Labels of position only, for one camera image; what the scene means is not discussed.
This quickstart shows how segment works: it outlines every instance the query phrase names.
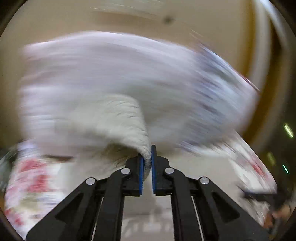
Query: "green light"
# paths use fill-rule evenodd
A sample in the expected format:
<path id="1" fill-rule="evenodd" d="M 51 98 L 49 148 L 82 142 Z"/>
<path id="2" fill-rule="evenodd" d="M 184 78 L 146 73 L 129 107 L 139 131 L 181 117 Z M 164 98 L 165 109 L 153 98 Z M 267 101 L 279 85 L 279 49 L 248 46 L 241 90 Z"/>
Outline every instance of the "green light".
<path id="1" fill-rule="evenodd" d="M 284 128 L 286 130 L 286 132 L 288 133 L 288 135 L 293 138 L 294 134 L 293 134 L 293 131 L 292 129 L 288 126 L 288 124 L 284 124 Z"/>
<path id="2" fill-rule="evenodd" d="M 284 169 L 286 170 L 286 172 L 289 174 L 289 172 L 288 172 L 287 168 L 285 167 L 285 165 L 283 165 L 283 167 L 284 167 Z"/>

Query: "dark spot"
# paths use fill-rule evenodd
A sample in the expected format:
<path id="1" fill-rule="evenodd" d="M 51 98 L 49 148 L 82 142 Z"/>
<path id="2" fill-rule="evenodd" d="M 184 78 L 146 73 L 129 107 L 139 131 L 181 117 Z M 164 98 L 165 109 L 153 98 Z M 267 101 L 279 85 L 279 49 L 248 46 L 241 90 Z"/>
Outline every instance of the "dark spot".
<path id="1" fill-rule="evenodd" d="M 172 17 L 172 16 L 166 16 L 166 17 L 163 19 L 163 23 L 164 23 L 164 24 L 172 24 L 174 21 L 175 21 L 175 19 L 174 19 L 174 17 Z"/>

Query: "blurred hand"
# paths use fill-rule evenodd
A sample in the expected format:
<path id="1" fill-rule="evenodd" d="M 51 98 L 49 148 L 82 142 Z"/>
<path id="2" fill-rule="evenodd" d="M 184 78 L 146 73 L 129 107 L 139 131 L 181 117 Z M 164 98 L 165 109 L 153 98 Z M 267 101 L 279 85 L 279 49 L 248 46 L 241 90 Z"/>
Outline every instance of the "blurred hand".
<path id="1" fill-rule="evenodd" d="M 272 216 L 274 218 L 281 218 L 283 220 L 288 220 L 290 215 L 291 215 L 291 209 L 290 209 L 290 206 L 287 204 L 283 205 L 280 208 L 280 210 L 272 213 Z"/>

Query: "blue gripper pad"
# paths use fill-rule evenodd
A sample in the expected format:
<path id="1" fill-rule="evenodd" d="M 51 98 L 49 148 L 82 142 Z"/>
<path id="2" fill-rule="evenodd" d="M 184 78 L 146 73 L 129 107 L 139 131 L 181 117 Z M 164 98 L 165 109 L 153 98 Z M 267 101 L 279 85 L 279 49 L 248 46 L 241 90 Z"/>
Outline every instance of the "blue gripper pad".
<path id="1" fill-rule="evenodd" d="M 144 158 L 140 158 L 140 172 L 139 172 L 139 191 L 140 195 L 143 194 L 143 182 L 144 182 Z"/>
<path id="2" fill-rule="evenodd" d="M 154 165 L 154 159 L 156 156 L 156 148 L 155 145 L 151 146 L 151 173 L 152 173 L 152 189 L 153 193 L 155 194 L 156 190 L 156 172 L 155 172 L 155 165 Z"/>

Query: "metal screw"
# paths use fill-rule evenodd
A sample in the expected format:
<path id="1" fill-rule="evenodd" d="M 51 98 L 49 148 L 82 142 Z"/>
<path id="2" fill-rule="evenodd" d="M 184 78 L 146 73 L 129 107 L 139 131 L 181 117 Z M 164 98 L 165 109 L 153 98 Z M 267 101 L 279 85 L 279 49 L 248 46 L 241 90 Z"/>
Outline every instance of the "metal screw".
<path id="1" fill-rule="evenodd" d="M 94 178 L 90 177 L 85 182 L 87 185 L 93 185 L 96 182 L 96 180 Z"/>
<path id="2" fill-rule="evenodd" d="M 201 182 L 202 184 L 208 184 L 208 183 L 210 182 L 210 180 L 209 180 L 207 177 L 202 177 L 202 178 L 200 179 L 200 182 Z"/>
<path id="3" fill-rule="evenodd" d="M 167 173 L 167 174 L 172 174 L 174 171 L 175 171 L 175 170 L 174 170 L 173 168 L 171 168 L 171 167 L 167 167 L 167 168 L 165 169 L 165 173 Z"/>
<path id="4" fill-rule="evenodd" d="M 131 172 L 131 170 L 129 169 L 129 168 L 123 168 L 123 169 L 121 169 L 121 173 L 122 174 L 129 174 Z"/>

